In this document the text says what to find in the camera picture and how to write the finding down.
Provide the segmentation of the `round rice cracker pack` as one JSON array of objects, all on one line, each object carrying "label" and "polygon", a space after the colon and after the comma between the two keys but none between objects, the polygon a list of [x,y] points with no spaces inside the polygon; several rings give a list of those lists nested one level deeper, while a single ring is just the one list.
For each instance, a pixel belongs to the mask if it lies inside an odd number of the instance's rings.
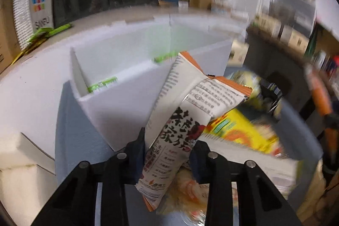
[{"label": "round rice cracker pack", "polygon": [[191,170],[180,168],[163,197],[156,213],[178,213],[187,225],[204,225],[209,184],[199,184]]}]

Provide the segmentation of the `yellow orange snack bag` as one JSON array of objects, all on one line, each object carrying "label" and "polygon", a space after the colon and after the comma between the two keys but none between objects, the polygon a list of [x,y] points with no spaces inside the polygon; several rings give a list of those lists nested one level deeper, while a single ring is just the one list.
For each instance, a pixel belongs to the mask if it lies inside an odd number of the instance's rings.
[{"label": "yellow orange snack bag", "polygon": [[278,135],[266,119],[261,117],[250,121],[237,109],[209,123],[204,134],[238,143],[277,158],[282,158],[285,154]]}]

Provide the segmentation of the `yellow green chips bag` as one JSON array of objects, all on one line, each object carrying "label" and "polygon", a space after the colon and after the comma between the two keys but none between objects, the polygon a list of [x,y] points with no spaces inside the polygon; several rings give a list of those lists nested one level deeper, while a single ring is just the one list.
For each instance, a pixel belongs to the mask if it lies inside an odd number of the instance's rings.
[{"label": "yellow green chips bag", "polygon": [[260,76],[250,71],[235,71],[229,74],[226,78],[252,89],[252,93],[247,100],[248,104],[251,104],[252,106],[259,106],[261,104],[262,95],[260,88]]}]

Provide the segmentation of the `white orange snack packet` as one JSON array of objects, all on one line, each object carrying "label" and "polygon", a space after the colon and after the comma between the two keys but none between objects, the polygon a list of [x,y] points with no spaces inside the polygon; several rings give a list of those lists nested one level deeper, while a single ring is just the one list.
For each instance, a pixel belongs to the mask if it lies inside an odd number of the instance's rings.
[{"label": "white orange snack packet", "polygon": [[137,190],[154,211],[206,126],[249,99],[250,87],[207,76],[188,52],[180,52],[145,128],[146,156]]}]

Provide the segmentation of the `white sofa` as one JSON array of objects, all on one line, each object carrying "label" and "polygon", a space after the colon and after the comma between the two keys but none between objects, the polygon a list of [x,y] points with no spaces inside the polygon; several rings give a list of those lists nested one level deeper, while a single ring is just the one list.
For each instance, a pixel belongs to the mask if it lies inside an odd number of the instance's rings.
[{"label": "white sofa", "polygon": [[56,188],[52,157],[22,133],[1,137],[1,203],[16,225],[31,225]]}]

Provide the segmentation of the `white storage box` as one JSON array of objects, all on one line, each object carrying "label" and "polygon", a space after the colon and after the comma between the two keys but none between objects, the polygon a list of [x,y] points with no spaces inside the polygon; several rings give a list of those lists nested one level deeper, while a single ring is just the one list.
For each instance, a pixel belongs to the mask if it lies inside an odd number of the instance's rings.
[{"label": "white storage box", "polygon": [[189,52],[205,74],[224,74],[232,40],[217,25],[216,17],[167,14],[119,22],[71,49],[75,99],[113,150],[147,124],[178,52]]}]

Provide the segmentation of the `brown cardboard box left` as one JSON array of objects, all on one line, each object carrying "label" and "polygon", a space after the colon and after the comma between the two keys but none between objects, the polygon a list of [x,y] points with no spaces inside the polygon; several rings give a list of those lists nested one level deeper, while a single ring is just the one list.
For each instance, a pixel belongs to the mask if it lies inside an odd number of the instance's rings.
[{"label": "brown cardboard box left", "polygon": [[21,52],[15,32],[13,0],[1,0],[0,43],[0,73],[2,73]]}]

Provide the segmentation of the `green snack packets pile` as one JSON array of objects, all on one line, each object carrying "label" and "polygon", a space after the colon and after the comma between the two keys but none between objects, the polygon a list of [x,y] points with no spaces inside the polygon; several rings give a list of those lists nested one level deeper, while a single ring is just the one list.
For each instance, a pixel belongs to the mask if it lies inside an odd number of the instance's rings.
[{"label": "green snack packets pile", "polygon": [[11,65],[15,64],[21,57],[26,56],[40,45],[45,43],[49,38],[72,28],[72,24],[64,24],[58,28],[39,28],[26,42],[26,46],[21,53],[12,61]]}]

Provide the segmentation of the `white SANFU shopping bag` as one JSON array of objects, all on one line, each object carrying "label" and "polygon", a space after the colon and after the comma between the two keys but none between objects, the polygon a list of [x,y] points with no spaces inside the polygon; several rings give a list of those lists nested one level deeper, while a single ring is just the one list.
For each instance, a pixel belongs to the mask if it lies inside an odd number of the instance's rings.
[{"label": "white SANFU shopping bag", "polygon": [[20,49],[40,28],[53,28],[52,0],[13,0],[15,32]]}]

